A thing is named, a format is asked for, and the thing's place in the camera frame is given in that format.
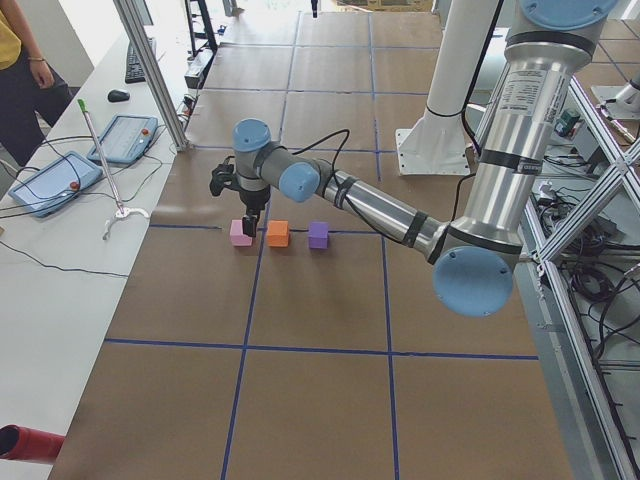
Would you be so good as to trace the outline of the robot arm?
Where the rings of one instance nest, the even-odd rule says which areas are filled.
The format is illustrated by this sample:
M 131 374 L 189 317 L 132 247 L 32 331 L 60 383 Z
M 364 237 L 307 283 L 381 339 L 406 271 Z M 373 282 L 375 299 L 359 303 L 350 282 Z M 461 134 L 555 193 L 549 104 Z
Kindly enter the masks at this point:
M 240 121 L 233 153 L 215 169 L 213 195 L 236 191 L 243 231 L 254 235 L 273 190 L 304 202 L 319 196 L 391 241 L 423 254 L 436 296 L 450 310 L 491 315 L 509 300 L 522 242 L 517 228 L 570 82 L 587 66 L 613 10 L 611 1 L 519 1 L 506 37 L 506 65 L 481 136 L 479 163 L 464 212 L 449 222 L 274 141 L 266 123 Z M 448 15 L 423 115 L 395 133 L 399 172 L 408 178 L 461 175 L 463 114 L 491 35 L 498 1 L 456 1 Z

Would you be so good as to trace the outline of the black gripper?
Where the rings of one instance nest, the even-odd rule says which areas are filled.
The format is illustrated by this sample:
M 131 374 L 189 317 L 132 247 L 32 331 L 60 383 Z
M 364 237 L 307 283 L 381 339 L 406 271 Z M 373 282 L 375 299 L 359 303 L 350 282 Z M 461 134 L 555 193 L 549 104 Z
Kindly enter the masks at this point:
M 260 190 L 241 189 L 239 196 L 246 207 L 246 213 L 242 217 L 243 234 L 255 237 L 259 227 L 261 212 L 266 209 L 266 205 L 271 197 L 271 187 L 267 186 Z

